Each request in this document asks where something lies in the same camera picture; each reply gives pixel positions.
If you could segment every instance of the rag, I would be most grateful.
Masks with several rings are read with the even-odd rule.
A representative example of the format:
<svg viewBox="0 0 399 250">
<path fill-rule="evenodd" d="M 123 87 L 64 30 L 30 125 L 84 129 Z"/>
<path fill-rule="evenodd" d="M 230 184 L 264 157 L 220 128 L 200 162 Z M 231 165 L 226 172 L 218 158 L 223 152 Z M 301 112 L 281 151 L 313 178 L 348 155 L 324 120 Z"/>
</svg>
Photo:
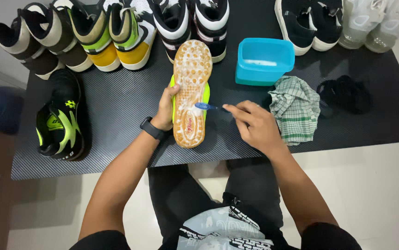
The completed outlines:
<svg viewBox="0 0 399 250">
<path fill-rule="evenodd" d="M 298 77 L 282 76 L 269 91 L 274 115 L 281 138 L 289 145 L 312 141 L 320 114 L 320 96 Z"/>
</svg>

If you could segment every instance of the white tile floor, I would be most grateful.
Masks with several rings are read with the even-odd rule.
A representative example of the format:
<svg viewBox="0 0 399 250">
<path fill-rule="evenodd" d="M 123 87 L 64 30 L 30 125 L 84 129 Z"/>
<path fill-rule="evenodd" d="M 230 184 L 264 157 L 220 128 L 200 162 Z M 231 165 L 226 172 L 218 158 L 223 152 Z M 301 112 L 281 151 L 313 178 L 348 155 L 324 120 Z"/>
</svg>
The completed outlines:
<svg viewBox="0 0 399 250">
<path fill-rule="evenodd" d="M 399 61 L 399 40 L 393 50 Z M 364 250 L 399 249 L 399 143 L 297 153 L 294 157 L 320 190 L 340 226 Z M 213 199 L 221 200 L 228 174 L 223 164 L 195 164 L 190 171 Z M 13 206 L 7 249 L 68 249 L 77 240 L 99 176 L 18 182 L 25 193 Z M 283 202 L 281 206 L 285 238 L 299 247 L 294 222 Z M 162 237 L 150 200 L 147 172 L 125 207 L 123 221 L 132 249 L 160 246 Z"/>
</svg>

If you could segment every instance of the black shoelace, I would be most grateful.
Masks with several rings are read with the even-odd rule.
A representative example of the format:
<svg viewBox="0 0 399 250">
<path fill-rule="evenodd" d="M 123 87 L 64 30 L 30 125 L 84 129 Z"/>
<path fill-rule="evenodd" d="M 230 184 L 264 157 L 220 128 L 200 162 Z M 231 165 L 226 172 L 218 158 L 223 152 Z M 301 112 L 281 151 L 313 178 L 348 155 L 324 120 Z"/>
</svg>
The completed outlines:
<svg viewBox="0 0 399 250">
<path fill-rule="evenodd" d="M 322 82 L 317 87 L 320 98 L 330 108 L 340 107 L 353 114 L 363 114 L 370 111 L 372 98 L 363 82 L 355 82 L 349 76 L 341 76 L 337 80 Z"/>
</svg>

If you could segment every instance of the plastic bowl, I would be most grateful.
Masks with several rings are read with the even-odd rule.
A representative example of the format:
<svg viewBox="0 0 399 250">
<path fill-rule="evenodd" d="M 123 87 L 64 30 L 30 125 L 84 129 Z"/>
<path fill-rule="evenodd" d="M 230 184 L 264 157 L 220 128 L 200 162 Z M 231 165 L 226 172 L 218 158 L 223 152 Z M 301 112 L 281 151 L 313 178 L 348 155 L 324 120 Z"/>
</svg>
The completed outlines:
<svg viewBox="0 0 399 250">
<path fill-rule="evenodd" d="M 290 41 L 245 38 L 238 46 L 235 82 L 271 86 L 294 68 L 295 53 Z"/>
</svg>

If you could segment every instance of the carbon fiber mat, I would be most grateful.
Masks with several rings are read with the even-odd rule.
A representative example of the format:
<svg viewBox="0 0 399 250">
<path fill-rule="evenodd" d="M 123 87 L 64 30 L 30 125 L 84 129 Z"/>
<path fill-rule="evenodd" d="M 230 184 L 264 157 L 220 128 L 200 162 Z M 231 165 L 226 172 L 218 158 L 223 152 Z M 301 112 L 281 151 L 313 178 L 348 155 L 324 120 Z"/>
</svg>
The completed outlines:
<svg viewBox="0 0 399 250">
<path fill-rule="evenodd" d="M 282 38 L 274 14 L 274 1 L 232 1 L 230 9 L 227 55 L 213 66 L 209 79 L 210 104 L 237 104 L 252 100 L 267 108 L 269 88 L 237 85 L 235 66 L 238 44 L 243 38 Z M 91 69 L 79 74 L 85 86 L 88 114 L 85 116 L 81 112 L 83 107 L 80 108 L 79 125 L 88 146 L 92 145 L 86 152 L 89 154 L 79 162 L 57 161 L 37 153 L 35 115 L 49 99 L 51 86 L 30 74 L 11 177 L 20 180 L 102 172 L 138 135 L 141 121 L 156 114 L 160 96 L 172 72 L 173 65 L 157 36 L 150 60 L 141 71 L 121 69 L 103 73 Z M 367 82 L 374 102 L 371 111 L 363 115 L 342 111 L 332 119 L 319 119 L 314 141 L 292 146 L 292 152 L 399 142 L 399 65 L 392 52 L 375 54 L 364 48 L 349 51 L 338 45 L 323 53 L 311 49 L 304 56 L 296 57 L 294 70 L 286 74 L 302 78 L 313 89 L 324 80 L 347 74 L 357 81 Z M 260 155 L 241 140 L 230 114 L 211 111 L 206 121 L 206 137 L 201 145 L 191 150 L 182 149 L 171 137 L 158 147 L 150 165 Z"/>
</svg>

